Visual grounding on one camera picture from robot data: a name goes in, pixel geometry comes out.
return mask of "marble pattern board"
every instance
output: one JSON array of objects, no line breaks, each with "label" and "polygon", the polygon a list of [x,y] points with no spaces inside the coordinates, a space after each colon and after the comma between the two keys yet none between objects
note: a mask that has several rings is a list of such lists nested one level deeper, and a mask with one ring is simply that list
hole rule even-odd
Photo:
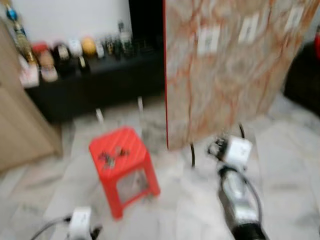
[{"label": "marble pattern board", "polygon": [[[169,148],[267,112],[318,5],[317,0],[165,0]],[[301,21],[285,30],[291,9],[300,7]],[[239,41],[247,18],[247,40]],[[202,32],[216,28],[219,34],[206,36],[208,43],[217,41],[216,50],[199,54]]]},{"label": "marble pattern board", "polygon": [[[175,151],[166,148],[164,96],[146,98],[143,104],[143,112],[135,103],[103,109],[102,123],[94,114],[77,118],[62,128],[64,147],[69,149],[64,157],[47,158],[2,174],[0,240],[29,238],[47,221],[83,205],[92,207],[92,225],[103,225],[100,240],[232,240],[217,198],[216,162],[206,155],[215,136],[194,143],[196,168],[192,169],[189,146]],[[264,226],[271,239],[319,238],[317,120],[278,95],[268,115],[243,122],[246,137],[257,146],[252,150],[247,176],[262,199]],[[140,131],[149,147],[161,194],[140,199],[126,208],[121,221],[114,221],[88,144],[92,138],[122,124]],[[235,125],[229,133],[239,136],[239,127]],[[285,175],[274,172],[279,166],[287,168]],[[57,225],[40,239],[61,240],[67,230]]]}]

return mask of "black furniture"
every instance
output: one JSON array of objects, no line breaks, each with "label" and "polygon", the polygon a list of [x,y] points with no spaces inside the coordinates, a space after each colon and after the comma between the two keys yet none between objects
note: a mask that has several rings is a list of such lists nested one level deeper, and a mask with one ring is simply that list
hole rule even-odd
[{"label": "black furniture", "polygon": [[40,81],[26,92],[51,123],[61,123],[97,108],[152,95],[165,89],[162,50],[121,60],[89,59],[91,72]]},{"label": "black furniture", "polygon": [[320,60],[313,42],[306,44],[293,60],[284,95],[320,116]]}]

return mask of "stool leg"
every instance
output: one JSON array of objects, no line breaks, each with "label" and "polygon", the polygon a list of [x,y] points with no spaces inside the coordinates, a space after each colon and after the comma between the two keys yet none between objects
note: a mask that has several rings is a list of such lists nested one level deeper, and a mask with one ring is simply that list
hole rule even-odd
[{"label": "stool leg", "polygon": [[121,219],[123,217],[123,207],[118,195],[117,184],[108,184],[107,189],[105,189],[104,192],[109,202],[113,218]]},{"label": "stool leg", "polygon": [[151,190],[151,193],[154,196],[157,196],[160,194],[160,187],[158,184],[157,176],[154,171],[154,167],[151,163],[151,160],[147,160],[144,164],[144,172],[146,179],[148,181],[149,188]]}]

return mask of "black cable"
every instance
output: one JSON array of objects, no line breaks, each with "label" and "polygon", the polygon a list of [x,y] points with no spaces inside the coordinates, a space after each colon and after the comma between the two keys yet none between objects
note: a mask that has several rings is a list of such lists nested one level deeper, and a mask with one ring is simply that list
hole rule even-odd
[{"label": "black cable", "polygon": [[71,221],[71,215],[54,219],[48,222],[46,225],[44,225],[39,231],[37,231],[30,240],[35,240],[37,237],[39,237],[40,234],[42,234],[45,230],[52,227],[53,225],[56,225],[58,223],[69,223],[70,221]]},{"label": "black cable", "polygon": [[191,143],[190,144],[190,148],[191,148],[191,155],[192,155],[192,167],[194,168],[196,165],[196,157],[195,157],[195,148],[194,148],[194,144]]},{"label": "black cable", "polygon": [[242,126],[241,123],[239,123],[239,128],[240,128],[240,132],[241,132],[241,137],[242,137],[243,139],[245,139],[246,136],[245,136],[244,126]]},{"label": "black cable", "polygon": [[227,171],[236,172],[238,175],[240,175],[240,177],[243,179],[243,181],[249,186],[249,189],[251,190],[252,194],[255,197],[255,202],[256,202],[257,209],[258,209],[258,220],[259,220],[260,225],[262,225],[262,220],[263,220],[262,204],[261,204],[260,197],[259,197],[254,185],[250,182],[250,180],[246,177],[246,175],[244,175],[242,172],[238,171],[236,168],[224,163],[222,169],[227,170]]}]

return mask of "red plastic stool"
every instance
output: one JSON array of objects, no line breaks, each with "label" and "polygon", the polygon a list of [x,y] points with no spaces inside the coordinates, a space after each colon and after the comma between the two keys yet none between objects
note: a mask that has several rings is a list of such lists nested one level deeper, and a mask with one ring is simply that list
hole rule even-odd
[{"label": "red plastic stool", "polygon": [[[95,138],[89,146],[93,162],[103,185],[106,198],[115,219],[122,218],[124,208],[149,193],[160,194],[150,154],[131,127],[122,127]],[[135,170],[143,169],[148,188],[125,203],[121,203],[117,181]]]}]

